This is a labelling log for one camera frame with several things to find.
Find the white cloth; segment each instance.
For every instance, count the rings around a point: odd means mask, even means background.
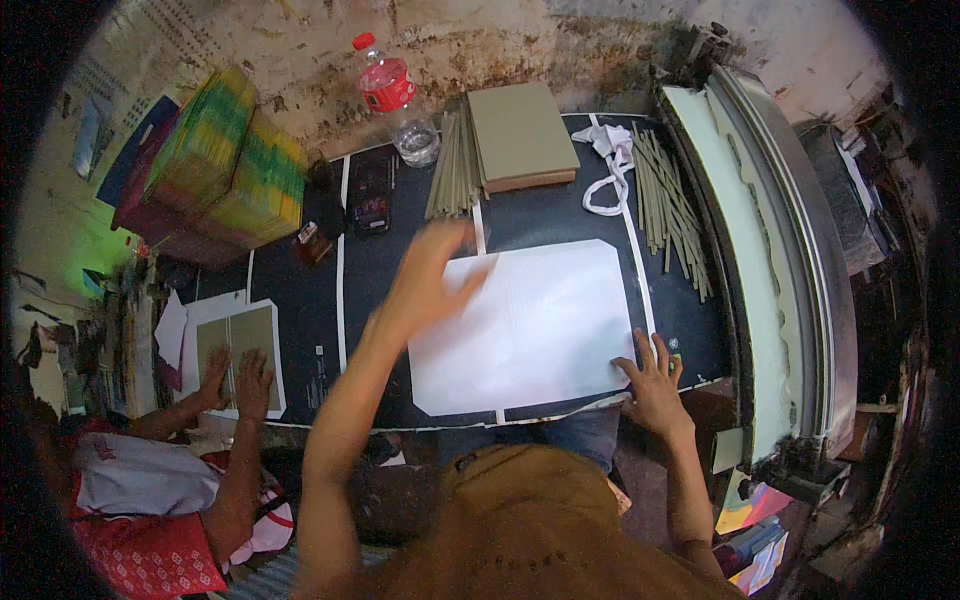
[[[72,462],[82,473],[77,506],[85,511],[190,515],[210,508],[220,488],[220,475],[186,446],[132,436],[88,433]]]
[[[634,168],[634,153],[632,148],[634,137],[629,131],[623,129],[623,126],[601,126],[593,114],[590,116],[590,122],[593,124],[592,126],[572,134],[570,138],[575,142],[592,144],[593,150],[607,160],[607,168],[610,170],[610,175],[595,181],[587,188],[587,191],[584,192],[584,208],[594,214],[605,217],[615,217],[623,212],[623,206],[626,204],[627,197],[630,195],[630,187],[627,185],[623,174]],[[590,201],[593,192],[608,183],[612,183],[613,188],[616,190],[616,197],[619,200],[617,205],[593,205]]]

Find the white paper sheet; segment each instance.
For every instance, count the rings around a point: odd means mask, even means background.
[[[163,308],[160,321],[154,329],[156,345],[163,361],[180,370],[180,348],[183,345],[183,331],[186,329],[187,311],[180,303],[177,290],[170,291],[170,299]]]
[[[414,404],[431,416],[517,408],[603,394],[635,358],[616,249],[601,240],[451,260],[462,284],[496,261],[458,317],[410,342]]]

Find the jeans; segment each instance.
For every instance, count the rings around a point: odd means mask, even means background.
[[[610,474],[620,407],[581,411],[559,420],[529,425],[469,427],[438,432],[441,464],[494,444],[547,444],[589,458]]]

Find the cardboard sheet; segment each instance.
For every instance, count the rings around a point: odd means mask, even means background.
[[[287,408],[283,392],[283,372],[280,368],[279,334],[276,328],[276,306],[269,300],[245,304],[246,292],[239,290],[214,298],[186,304],[189,321],[183,337],[183,390],[177,400],[200,389],[206,371],[206,356],[214,348],[226,343],[230,346],[232,362],[224,378],[223,391],[232,396],[233,382],[240,367],[240,359],[249,348],[260,348],[267,353],[265,369],[275,369],[276,379],[270,388],[268,419],[279,419]],[[214,415],[237,419],[232,403]]]
[[[465,311],[410,342],[414,404],[431,416],[517,408],[612,392],[634,359],[616,249],[601,240],[447,263],[455,288],[496,261]]]

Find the red bottle cap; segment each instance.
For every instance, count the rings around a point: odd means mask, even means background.
[[[376,41],[376,38],[373,37],[373,34],[366,32],[365,34],[360,34],[359,36],[353,39],[353,49],[354,50],[363,50],[364,48],[369,48]]]

